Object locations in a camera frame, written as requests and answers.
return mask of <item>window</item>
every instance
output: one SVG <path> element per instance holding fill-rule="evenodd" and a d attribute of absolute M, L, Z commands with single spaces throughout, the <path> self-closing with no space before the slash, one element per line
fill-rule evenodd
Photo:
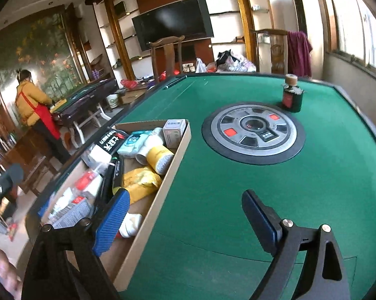
<path fill-rule="evenodd" d="M 340 51 L 376 68 L 376 19 L 363 0 L 332 0 Z"/>

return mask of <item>dark hair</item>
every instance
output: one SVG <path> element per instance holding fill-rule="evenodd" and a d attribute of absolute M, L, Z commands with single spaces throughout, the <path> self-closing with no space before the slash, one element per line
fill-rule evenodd
<path fill-rule="evenodd" d="M 26 69 L 24 70 L 18 69 L 16 73 L 17 73 L 17 81 L 19 83 L 24 81 L 25 79 L 31 78 L 31 72 Z"/>

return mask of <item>floral wall mural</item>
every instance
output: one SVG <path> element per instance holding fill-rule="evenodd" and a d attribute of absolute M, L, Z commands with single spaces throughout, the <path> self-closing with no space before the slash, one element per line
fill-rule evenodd
<path fill-rule="evenodd" d="M 17 69 L 32 73 L 34 83 L 55 102 L 82 87 L 60 13 L 27 17 L 0 31 L 0 91 L 17 126 Z"/>

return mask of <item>window sill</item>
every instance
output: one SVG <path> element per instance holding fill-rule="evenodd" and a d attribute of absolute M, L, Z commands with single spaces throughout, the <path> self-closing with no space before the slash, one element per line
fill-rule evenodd
<path fill-rule="evenodd" d="M 371 76 L 373 79 L 376 80 L 376 69 L 373 68 L 373 67 L 365 67 L 363 66 L 362 64 L 359 64 L 357 61 L 351 61 L 351 55 L 349 54 L 346 54 L 344 52 L 325 52 L 329 55 L 332 55 L 338 59 L 341 59 L 342 61 L 345 61 L 355 67 L 357 67 L 358 69 L 360 69 L 361 71 L 367 73 L 369 76 Z"/>

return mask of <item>silver screw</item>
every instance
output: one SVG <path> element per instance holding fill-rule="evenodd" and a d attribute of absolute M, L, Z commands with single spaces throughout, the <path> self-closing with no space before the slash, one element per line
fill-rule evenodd
<path fill-rule="evenodd" d="M 293 226 L 293 221 L 292 220 L 289 220 L 289 219 L 283 219 L 282 220 L 282 224 L 285 226 L 285 227 L 292 227 Z"/>
<path fill-rule="evenodd" d="M 50 230 L 52 230 L 52 225 L 51 224 L 45 224 L 42 228 L 41 228 L 41 231 L 42 232 L 49 232 Z"/>
<path fill-rule="evenodd" d="M 90 219 L 88 219 L 87 217 L 85 217 L 85 218 L 83 218 L 83 219 L 81 219 L 80 221 L 79 221 L 79 225 L 81 225 L 81 226 L 83 226 L 83 227 L 86 227 L 88 224 L 90 224 L 91 223 L 91 220 Z"/>
<path fill-rule="evenodd" d="M 324 230 L 325 232 L 331 232 L 331 227 L 328 224 L 323 224 L 321 226 L 321 229 Z"/>

